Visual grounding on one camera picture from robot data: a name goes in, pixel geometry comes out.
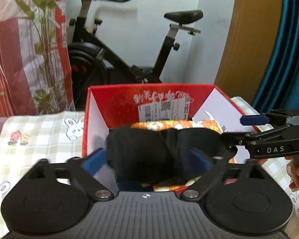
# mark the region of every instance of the crosshair logo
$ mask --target crosshair logo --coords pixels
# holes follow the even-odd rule
[[[143,197],[144,199],[149,199],[149,198],[151,197],[151,195],[150,195],[150,194],[143,194],[142,197]]]

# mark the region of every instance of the gray ribbed panel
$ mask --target gray ribbed panel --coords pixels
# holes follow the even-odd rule
[[[199,205],[177,199],[173,192],[120,192],[109,202],[96,203],[86,218],[65,232],[4,239],[246,239],[216,227]],[[287,239],[283,233],[253,239]]]

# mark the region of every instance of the plant print curtain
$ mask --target plant print curtain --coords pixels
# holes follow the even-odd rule
[[[72,105],[65,0],[0,0],[0,129]]]

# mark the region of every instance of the teal curtain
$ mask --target teal curtain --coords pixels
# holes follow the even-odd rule
[[[299,109],[299,0],[282,0],[275,46],[252,106]]]

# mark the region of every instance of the white wall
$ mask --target white wall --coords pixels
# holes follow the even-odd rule
[[[166,12],[193,10],[198,0],[133,0],[125,4],[94,1],[91,4],[87,28],[92,29],[94,17],[103,20],[96,34],[128,64],[153,66],[168,32]],[[76,18],[81,7],[80,0],[67,0],[67,21]],[[68,28],[71,42],[73,27]],[[180,49],[171,51],[161,79],[164,82],[182,82],[192,36],[179,31],[176,42]]]
[[[235,0],[199,0],[203,19],[195,23],[202,32],[192,39],[183,81],[213,84],[225,48]]]

